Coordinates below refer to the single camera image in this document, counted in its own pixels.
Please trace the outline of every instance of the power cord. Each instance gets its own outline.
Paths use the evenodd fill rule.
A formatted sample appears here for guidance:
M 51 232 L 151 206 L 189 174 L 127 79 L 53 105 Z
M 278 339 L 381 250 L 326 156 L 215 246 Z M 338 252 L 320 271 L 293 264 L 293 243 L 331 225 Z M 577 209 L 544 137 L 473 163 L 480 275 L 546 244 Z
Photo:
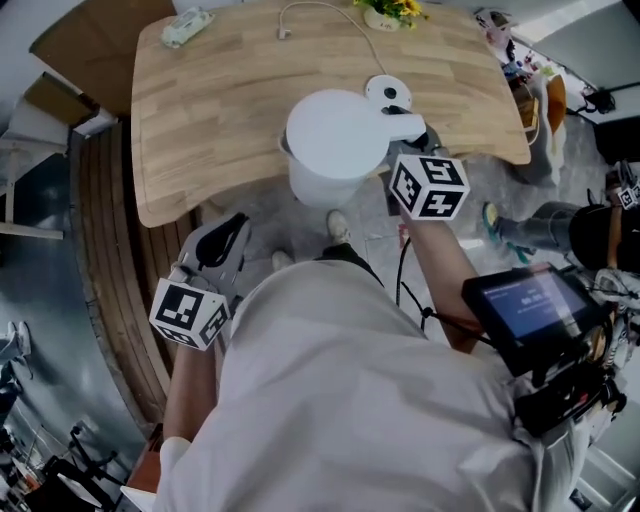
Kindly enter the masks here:
M 433 317 L 438 319 L 441 323 L 446 324 L 450 327 L 453 327 L 454 329 L 457 329 L 463 334 L 466 334 L 470 338 L 473 338 L 478 341 L 482 341 L 483 343 L 486 343 L 487 345 L 493 347 L 494 345 L 490 339 L 485 338 L 484 336 L 480 336 L 478 333 L 472 331 L 471 329 L 467 329 L 466 327 L 463 327 L 458 322 L 455 322 L 444 315 L 440 315 L 436 313 L 433 310 L 433 308 L 422 307 L 422 304 L 420 304 L 420 301 L 418 300 L 418 298 L 409 289 L 409 287 L 407 286 L 407 283 L 405 283 L 402 280 L 402 269 L 404 267 L 404 260 L 405 260 L 405 257 L 407 256 L 407 250 L 409 249 L 409 245 L 411 245 L 411 238 L 407 238 L 407 241 L 404 243 L 404 246 L 402 247 L 402 252 L 400 253 L 400 262 L 398 263 L 398 274 L 396 276 L 396 306 L 400 307 L 400 286 L 402 286 L 405 289 L 405 291 L 409 294 L 409 297 L 411 297 L 413 302 L 415 302 L 416 306 L 418 307 L 418 310 L 420 310 L 420 315 L 422 317 L 420 319 L 420 330 L 424 331 L 427 318 Z
M 573 115 L 579 114 L 580 112 L 586 112 L 587 114 L 593 114 L 594 112 L 608 114 L 616 109 L 616 100 L 609 91 L 596 91 L 585 96 L 584 100 L 584 106 L 572 112 Z
M 279 21 L 278 21 L 278 39 L 284 40 L 284 39 L 286 39 L 287 37 L 289 37 L 291 35 L 291 30 L 288 30 L 288 29 L 284 28 L 283 16 L 284 16 L 284 13 L 287 12 L 287 9 L 289 9 L 290 7 L 293 7 L 294 5 L 322 5 L 324 7 L 330 7 L 334 11 L 338 11 L 345 18 L 347 18 L 353 24 L 354 27 L 356 27 L 362 33 L 364 38 L 367 40 L 367 43 L 369 43 L 369 47 L 371 48 L 371 53 L 373 54 L 373 58 L 378 63 L 378 66 L 380 66 L 380 69 L 382 70 L 382 73 L 385 74 L 385 75 L 389 74 L 389 73 L 387 73 L 387 69 L 384 67 L 384 64 L 382 64 L 382 61 L 380 60 L 380 57 L 378 55 L 378 51 L 376 50 L 376 47 L 373 45 L 373 41 L 371 40 L 369 35 L 346 12 L 344 12 L 342 9 L 336 7 L 335 5 L 331 5 L 331 4 L 328 4 L 326 2 L 293 2 L 293 3 L 290 3 L 290 4 L 286 5 L 280 11 L 280 18 L 279 18 Z

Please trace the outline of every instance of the person's leg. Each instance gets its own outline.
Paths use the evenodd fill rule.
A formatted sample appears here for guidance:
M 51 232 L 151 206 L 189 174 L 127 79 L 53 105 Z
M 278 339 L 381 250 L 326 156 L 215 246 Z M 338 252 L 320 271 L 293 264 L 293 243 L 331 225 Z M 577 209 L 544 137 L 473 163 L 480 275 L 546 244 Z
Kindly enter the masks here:
M 577 207 L 566 203 L 546 203 L 533 217 L 517 222 L 497 215 L 487 203 L 483 218 L 494 237 L 517 247 L 568 253 L 571 251 L 569 225 Z
M 289 256 L 286 252 L 284 252 L 281 249 L 275 251 L 271 255 L 271 265 L 273 266 L 274 272 L 278 272 L 283 268 L 290 267 L 291 265 L 293 265 L 293 263 L 294 262 L 291 256 Z
M 382 284 L 382 281 L 375 274 L 371 266 L 361 258 L 355 249 L 351 246 L 351 233 L 349 231 L 349 224 L 345 216 L 338 210 L 332 210 L 327 215 L 327 229 L 331 235 L 334 245 L 327 247 L 322 251 L 322 256 L 316 258 L 315 261 L 348 261 L 354 265 L 358 265 L 360 268 L 366 270 L 376 280 Z
M 11 363 L 7 362 L 2 365 L 0 369 L 0 389 L 4 388 L 7 384 L 11 382 L 14 377 L 13 368 L 11 367 Z
M 0 335 L 0 366 L 23 356 L 20 337 L 13 322 L 9 322 L 7 334 Z

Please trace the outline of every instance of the slatted wooden panel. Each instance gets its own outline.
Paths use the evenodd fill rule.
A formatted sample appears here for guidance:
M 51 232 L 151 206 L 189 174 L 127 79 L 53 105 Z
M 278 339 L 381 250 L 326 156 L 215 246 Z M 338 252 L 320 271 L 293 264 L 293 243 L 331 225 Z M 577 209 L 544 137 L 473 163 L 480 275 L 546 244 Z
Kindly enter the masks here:
M 161 277 L 167 277 L 171 265 L 178 259 L 180 249 L 189 233 L 193 231 L 193 219 L 190 214 L 183 215 L 176 222 L 170 222 L 157 228 L 146 228 L 139 225 L 140 249 L 146 277 L 147 303 L 149 308 Z M 155 333 L 163 354 L 168 358 L 169 370 L 173 367 L 177 345 L 168 342 Z
M 169 372 L 148 322 L 125 208 L 122 126 L 84 142 L 78 169 L 87 276 L 111 349 L 147 421 L 162 420 Z
M 124 165 L 126 206 L 127 211 L 130 213 L 129 227 L 131 245 L 134 250 L 134 259 L 136 259 L 142 299 L 148 315 L 151 311 L 151 304 L 153 303 L 153 296 L 155 295 L 158 280 L 161 277 L 168 277 L 171 271 L 171 265 L 177 261 L 182 245 L 195 227 L 195 216 L 187 213 L 176 222 L 170 222 L 164 226 L 152 229 L 140 223 L 136 210 L 133 170 L 131 167 L 129 146 L 129 141 L 131 140 L 129 133 L 130 124 L 124 121 L 122 126 L 124 129 L 122 162 Z M 178 346 L 173 342 L 165 340 L 155 329 L 153 329 L 153 335 L 167 370 L 169 374 L 171 374 Z
M 134 421 L 143 433 L 151 432 L 154 423 L 143 413 L 139 399 L 134 395 L 129 386 L 124 372 L 118 363 L 115 353 L 109 343 L 107 329 L 102 318 L 97 294 L 101 293 L 99 284 L 94 285 L 90 276 L 95 275 L 97 268 L 97 248 L 94 242 L 93 222 L 91 221 L 91 208 L 88 198 L 89 179 L 83 173 L 84 179 L 80 180 L 80 169 L 86 169 L 89 165 L 89 147 L 83 147 L 83 137 L 72 134 L 70 144 L 71 161 L 71 226 L 74 245 L 76 248 L 76 261 L 82 280 L 82 289 L 87 303 L 87 312 L 96 336 L 96 341 L 105 359 L 105 363 L 113 377 L 116 387 L 122 396 Z

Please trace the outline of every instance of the floor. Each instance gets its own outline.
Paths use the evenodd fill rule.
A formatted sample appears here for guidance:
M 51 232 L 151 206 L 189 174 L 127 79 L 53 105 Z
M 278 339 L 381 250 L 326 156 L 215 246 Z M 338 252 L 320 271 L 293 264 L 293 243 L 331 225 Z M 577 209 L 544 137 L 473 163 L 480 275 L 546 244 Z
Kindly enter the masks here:
M 117 450 L 109 471 L 123 477 L 144 437 L 98 348 L 70 235 L 69 204 L 69 161 L 53 156 L 18 181 L 15 220 L 64 230 L 65 239 L 0 236 L 0 331 L 9 321 L 27 322 L 33 370 L 30 378 L 24 365 L 12 363 L 24 393 L 6 424 L 46 461 L 67 454 L 69 431 L 81 421 L 87 430 L 80 440 L 88 451 L 101 458 Z M 109 491 L 117 495 L 115 486 Z
M 485 201 L 493 201 L 501 212 L 514 219 L 532 214 L 542 203 L 562 200 L 587 204 L 587 188 L 599 195 L 604 185 L 607 164 L 595 146 L 592 126 L 581 118 L 566 120 L 567 143 L 565 167 L 558 187 L 541 189 L 519 183 L 513 178 L 510 165 L 488 156 L 476 156 L 466 161 L 471 194 L 457 218 L 451 223 L 459 239 L 479 239 L 480 247 L 467 251 L 480 274 L 490 274 L 518 266 L 517 258 L 504 247 L 494 245 L 482 226 L 480 211 Z M 251 218 L 252 238 L 246 249 L 246 264 L 237 279 L 240 294 L 245 296 L 271 273 L 271 253 L 278 248 L 294 256 L 296 261 L 310 260 L 320 255 L 330 244 L 325 227 L 327 212 L 307 208 L 297 201 L 285 178 L 269 186 L 255 188 L 233 200 L 231 211 L 242 211 Z M 391 297 L 395 297 L 395 281 L 400 257 L 400 218 L 389 217 L 382 182 L 368 180 L 356 195 L 342 207 L 352 233 L 352 245 L 377 273 Z M 564 258 L 539 252 L 534 261 L 550 261 L 564 266 Z M 403 280 L 418 296 L 423 306 L 430 305 L 428 288 L 417 261 L 410 250 Z M 402 292 L 401 307 L 416 322 L 418 308 Z M 427 335 L 444 342 L 438 322 L 427 322 Z

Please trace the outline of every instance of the sneaker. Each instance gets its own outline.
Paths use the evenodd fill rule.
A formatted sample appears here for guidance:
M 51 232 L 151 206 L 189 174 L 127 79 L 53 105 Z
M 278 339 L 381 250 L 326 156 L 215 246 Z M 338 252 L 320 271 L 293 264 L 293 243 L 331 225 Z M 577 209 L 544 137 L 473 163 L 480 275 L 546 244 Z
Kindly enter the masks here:
M 498 208 L 496 205 L 493 203 L 484 203 L 482 206 L 482 223 L 489 232 L 489 238 L 494 242 L 500 242 L 500 237 L 498 236 L 499 218 L 500 215 L 498 215 Z
M 533 256 L 533 254 L 535 254 L 532 254 L 531 251 L 529 251 L 527 248 L 513 245 L 511 242 L 507 242 L 507 247 L 515 252 L 518 260 L 520 260 L 520 263 L 524 263 L 525 265 L 531 263 L 531 257 Z
M 271 265 L 273 265 L 273 271 L 278 272 L 293 265 L 293 260 L 286 252 L 276 251 L 271 255 Z
M 351 231 L 347 218 L 340 210 L 331 210 L 327 215 L 327 229 L 334 245 L 348 244 L 351 241 Z
M 18 324 L 18 343 L 23 357 L 31 355 L 31 333 L 29 332 L 29 326 L 25 322 Z
M 17 332 L 18 330 L 16 329 L 16 324 L 14 324 L 13 322 L 9 322 L 7 324 L 7 339 L 11 341 Z

